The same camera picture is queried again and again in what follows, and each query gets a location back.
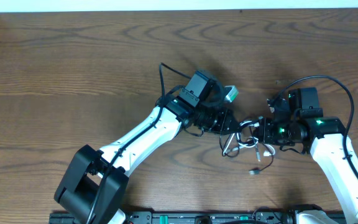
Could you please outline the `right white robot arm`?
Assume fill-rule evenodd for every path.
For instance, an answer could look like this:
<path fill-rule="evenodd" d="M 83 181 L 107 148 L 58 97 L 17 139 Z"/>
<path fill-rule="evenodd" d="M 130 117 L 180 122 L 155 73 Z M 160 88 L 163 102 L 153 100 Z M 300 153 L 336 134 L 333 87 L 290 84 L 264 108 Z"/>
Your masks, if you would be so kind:
<path fill-rule="evenodd" d="M 290 90 L 267 102 L 273 118 L 262 118 L 255 130 L 261 143 L 282 152 L 301 144 L 323 170 L 347 223 L 358 223 L 358 158 L 337 117 L 325 117 L 315 88 Z"/>

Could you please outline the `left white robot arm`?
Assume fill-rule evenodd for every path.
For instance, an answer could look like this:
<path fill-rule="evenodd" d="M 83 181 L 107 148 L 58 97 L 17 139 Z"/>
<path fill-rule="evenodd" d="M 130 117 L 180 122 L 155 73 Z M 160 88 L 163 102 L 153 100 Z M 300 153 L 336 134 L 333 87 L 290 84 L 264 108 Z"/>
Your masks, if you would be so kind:
<path fill-rule="evenodd" d="M 187 85 L 161 96 L 143 122 L 98 150 L 80 148 L 71 160 L 54 199 L 79 223 L 124 223 L 120 209 L 129 177 L 162 144 L 196 126 L 201 133 L 232 134 L 240 125 L 226 103 L 238 94 L 212 75 L 196 71 Z"/>

